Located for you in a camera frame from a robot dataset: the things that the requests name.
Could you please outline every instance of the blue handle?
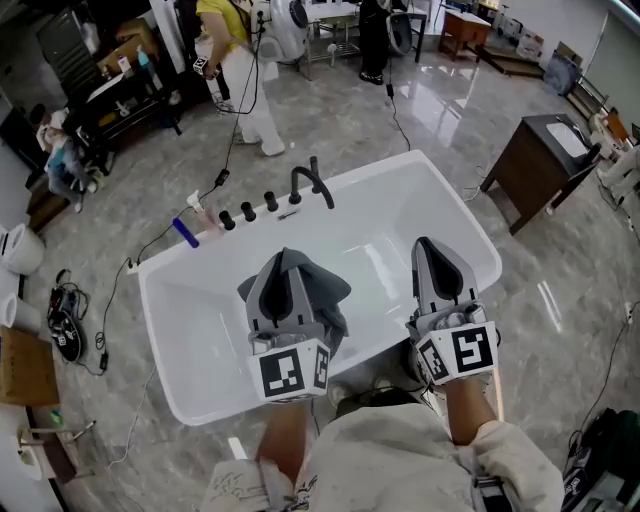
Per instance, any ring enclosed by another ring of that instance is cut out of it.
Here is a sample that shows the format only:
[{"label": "blue handle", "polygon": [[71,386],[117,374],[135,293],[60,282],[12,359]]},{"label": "blue handle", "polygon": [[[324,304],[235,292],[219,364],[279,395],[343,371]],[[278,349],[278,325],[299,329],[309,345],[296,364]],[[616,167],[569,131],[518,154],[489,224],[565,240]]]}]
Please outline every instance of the blue handle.
[{"label": "blue handle", "polygon": [[180,233],[187,242],[189,242],[189,245],[191,247],[193,247],[194,249],[200,247],[200,242],[198,242],[198,239],[191,234],[189,228],[187,228],[187,226],[184,225],[184,222],[182,222],[178,217],[173,219],[173,227],[178,230],[178,233]]}]

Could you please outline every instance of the wooden table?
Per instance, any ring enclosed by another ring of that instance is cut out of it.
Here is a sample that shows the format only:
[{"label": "wooden table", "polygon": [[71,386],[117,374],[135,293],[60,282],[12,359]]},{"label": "wooden table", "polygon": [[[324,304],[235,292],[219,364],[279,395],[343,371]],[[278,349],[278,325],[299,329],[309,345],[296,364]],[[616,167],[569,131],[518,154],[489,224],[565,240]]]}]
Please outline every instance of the wooden table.
[{"label": "wooden table", "polygon": [[451,60],[455,61],[458,52],[469,44],[484,45],[490,29],[491,25],[488,22],[470,12],[461,13],[446,9],[438,50],[449,54]]},{"label": "wooden table", "polygon": [[573,124],[565,114],[523,117],[480,185],[480,190],[486,192],[497,181],[520,213],[509,227],[512,235],[552,199],[552,208],[560,206],[591,170],[582,164],[584,156],[571,157],[547,129],[548,124],[559,122],[558,117]]}]

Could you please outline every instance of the black knob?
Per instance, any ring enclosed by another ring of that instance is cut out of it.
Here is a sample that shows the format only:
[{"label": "black knob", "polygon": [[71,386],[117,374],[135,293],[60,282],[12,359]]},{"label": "black knob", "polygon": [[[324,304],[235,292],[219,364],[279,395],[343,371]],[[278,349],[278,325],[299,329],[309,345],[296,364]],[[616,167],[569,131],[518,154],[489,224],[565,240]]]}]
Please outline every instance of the black knob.
[{"label": "black knob", "polygon": [[220,212],[220,220],[224,224],[224,229],[226,229],[227,231],[231,231],[236,227],[236,223],[233,221],[231,215],[229,215],[229,212],[227,210]]},{"label": "black knob", "polygon": [[276,196],[273,192],[265,192],[264,200],[267,202],[267,210],[270,212],[275,212],[278,209],[278,201],[276,201]]},{"label": "black knob", "polygon": [[[309,158],[309,165],[311,167],[311,172],[313,174],[315,174],[316,176],[320,177],[320,171],[318,170],[318,157],[317,156],[312,156],[311,158]],[[311,188],[311,192],[313,192],[314,194],[319,194],[320,193],[320,189],[314,185]]]},{"label": "black knob", "polygon": [[242,210],[242,213],[244,213],[244,218],[247,219],[248,222],[256,220],[256,212],[253,211],[250,202],[245,201],[242,203],[240,205],[240,209]]}]

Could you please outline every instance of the bottle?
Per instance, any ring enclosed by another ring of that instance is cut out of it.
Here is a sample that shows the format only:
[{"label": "bottle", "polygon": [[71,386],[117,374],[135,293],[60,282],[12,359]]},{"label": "bottle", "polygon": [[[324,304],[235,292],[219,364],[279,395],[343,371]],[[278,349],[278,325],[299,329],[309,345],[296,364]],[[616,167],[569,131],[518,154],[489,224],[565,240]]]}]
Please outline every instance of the bottle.
[{"label": "bottle", "polygon": [[193,194],[187,197],[187,204],[193,208],[193,211],[196,212],[198,219],[202,223],[202,226],[207,231],[220,231],[220,226],[218,223],[213,220],[211,214],[204,209],[202,204],[200,203],[200,199],[198,199],[199,191],[196,190]]},{"label": "bottle", "polygon": [[151,81],[153,82],[155,88],[157,90],[162,89],[162,82],[158,78],[158,75],[156,75],[155,68],[153,67],[153,62],[151,62],[149,56],[142,49],[142,45],[139,44],[136,50],[138,51],[138,63],[140,64],[140,67],[145,69],[147,73],[149,73],[149,76],[151,77]]}]

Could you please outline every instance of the white bucket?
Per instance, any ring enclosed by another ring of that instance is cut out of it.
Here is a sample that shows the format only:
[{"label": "white bucket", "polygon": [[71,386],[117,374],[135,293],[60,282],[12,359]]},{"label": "white bucket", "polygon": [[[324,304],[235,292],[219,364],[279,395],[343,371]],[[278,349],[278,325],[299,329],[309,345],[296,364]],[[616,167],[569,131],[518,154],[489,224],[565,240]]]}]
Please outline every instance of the white bucket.
[{"label": "white bucket", "polygon": [[40,334],[42,316],[40,311],[18,298],[13,293],[9,295],[0,307],[2,324],[31,334]]},{"label": "white bucket", "polygon": [[44,243],[24,224],[19,224],[7,235],[0,247],[2,265],[15,274],[33,274],[44,259]]}]

